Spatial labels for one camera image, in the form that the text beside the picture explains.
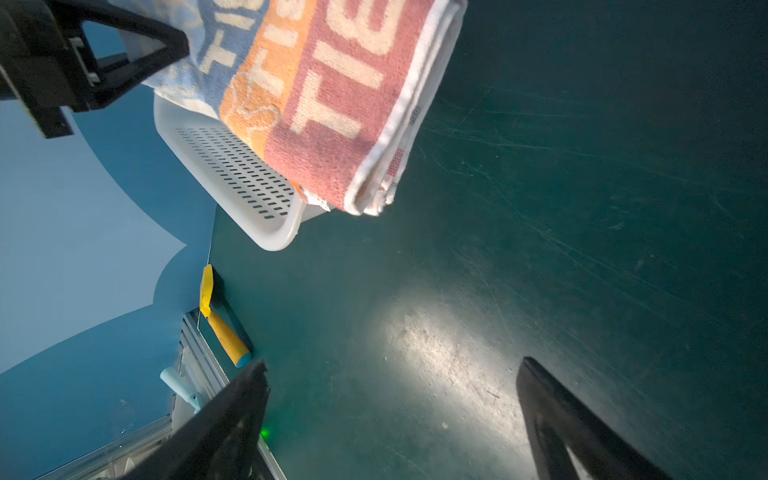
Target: towel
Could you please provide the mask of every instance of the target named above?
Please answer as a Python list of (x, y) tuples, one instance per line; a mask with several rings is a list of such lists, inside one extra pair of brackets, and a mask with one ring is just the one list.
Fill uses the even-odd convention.
[[(148, 78), (219, 118), (310, 204), (392, 203), (453, 51), (466, 0), (110, 0), (187, 34)], [(157, 42), (124, 34), (131, 57)]]

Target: green table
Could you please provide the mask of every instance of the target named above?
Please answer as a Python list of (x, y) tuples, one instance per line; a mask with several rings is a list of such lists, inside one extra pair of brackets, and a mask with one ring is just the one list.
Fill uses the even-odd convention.
[(381, 217), (271, 253), (219, 211), (290, 480), (534, 478), (523, 356), (673, 477), (760, 477), (764, 55), (747, 7), (687, 8), (471, 0)]

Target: basket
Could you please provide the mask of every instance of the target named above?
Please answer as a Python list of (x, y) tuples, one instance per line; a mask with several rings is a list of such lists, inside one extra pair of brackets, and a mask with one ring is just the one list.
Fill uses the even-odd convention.
[(283, 175), (215, 118), (155, 95), (154, 124), (181, 163), (259, 247), (282, 250), (301, 222), (325, 212), (302, 202)]

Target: colorful towel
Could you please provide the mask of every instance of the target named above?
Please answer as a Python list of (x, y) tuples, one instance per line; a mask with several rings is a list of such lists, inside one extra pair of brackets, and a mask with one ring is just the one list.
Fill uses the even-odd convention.
[[(187, 33), (155, 91), (222, 120), (312, 204), (392, 203), (466, 0), (111, 0)], [(131, 56), (157, 46), (125, 35)]]

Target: yellow handle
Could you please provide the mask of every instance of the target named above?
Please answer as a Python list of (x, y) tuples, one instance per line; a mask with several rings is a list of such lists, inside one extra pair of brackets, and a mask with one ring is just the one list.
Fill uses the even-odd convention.
[(250, 361), (250, 351), (243, 343), (243, 340), (213, 310), (210, 311), (208, 323), (210, 328), (216, 333), (216, 337), (221, 342), (221, 346), (224, 347), (224, 351), (230, 356), (232, 363), (237, 368), (245, 366)]

